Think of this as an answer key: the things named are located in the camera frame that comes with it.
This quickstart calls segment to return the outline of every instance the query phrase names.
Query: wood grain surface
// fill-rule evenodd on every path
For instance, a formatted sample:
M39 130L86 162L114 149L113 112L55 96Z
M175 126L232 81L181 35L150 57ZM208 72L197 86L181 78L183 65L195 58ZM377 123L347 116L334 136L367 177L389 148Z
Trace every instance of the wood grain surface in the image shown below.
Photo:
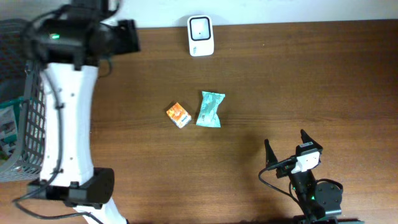
M112 75L98 80L91 154L95 166L116 173L119 211L134 223L300 215L257 174L265 138L281 160L294 154L304 129L324 147L315 177L344 185L341 218L396 223L398 21L216 26L214 33L214 55L193 58L186 28L140 30L142 52L115 57ZM226 94L220 129L195 126L202 90ZM165 113L173 102L195 118L183 129ZM287 190L288 178L264 178ZM0 184L1 223L85 223L24 215L10 201L25 185ZM46 215L73 211L60 202L24 205Z

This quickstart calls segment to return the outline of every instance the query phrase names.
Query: brown tabletop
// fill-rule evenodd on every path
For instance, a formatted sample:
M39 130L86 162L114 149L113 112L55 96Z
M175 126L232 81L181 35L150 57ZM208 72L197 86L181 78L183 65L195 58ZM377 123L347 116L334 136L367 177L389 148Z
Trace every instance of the brown tabletop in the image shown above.
M398 21L216 26L214 33L215 53L193 58L186 28L140 30L142 52L115 57L113 73L98 80L91 154L95 166L115 171L119 211L134 223L300 215L257 174L265 138L282 160L304 129L324 148L315 177L344 185L341 218L395 223ZM195 126L202 90L226 94L220 129ZM173 102L194 117L183 129L165 114ZM287 190L287 177L264 178ZM0 184L1 223L85 223L24 215L10 201L25 185ZM45 215L73 211L61 202L24 205Z

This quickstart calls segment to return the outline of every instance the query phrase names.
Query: mesh basket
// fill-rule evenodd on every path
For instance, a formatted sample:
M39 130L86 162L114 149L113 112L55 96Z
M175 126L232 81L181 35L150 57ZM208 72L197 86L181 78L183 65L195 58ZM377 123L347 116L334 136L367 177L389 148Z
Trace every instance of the mesh basket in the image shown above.
M19 34L25 25L0 21L0 105L19 111L16 149L0 166L0 182L38 178L44 155L44 91L39 65L23 56Z

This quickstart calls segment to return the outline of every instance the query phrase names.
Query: green indicator light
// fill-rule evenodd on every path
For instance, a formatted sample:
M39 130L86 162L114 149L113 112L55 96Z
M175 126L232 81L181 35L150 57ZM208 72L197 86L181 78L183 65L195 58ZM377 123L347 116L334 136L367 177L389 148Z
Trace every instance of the green indicator light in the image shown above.
M60 38L59 34L50 34L50 38L53 40L58 40Z

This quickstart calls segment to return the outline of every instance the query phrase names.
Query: white wall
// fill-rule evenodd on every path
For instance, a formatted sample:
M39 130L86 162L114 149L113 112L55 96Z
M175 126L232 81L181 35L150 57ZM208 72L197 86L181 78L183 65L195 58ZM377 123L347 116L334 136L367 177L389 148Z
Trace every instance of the white wall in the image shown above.
M0 19L31 19L68 0L0 0ZM207 14L214 25L268 22L398 19L398 0L123 0L118 19L138 27L185 26L186 18Z

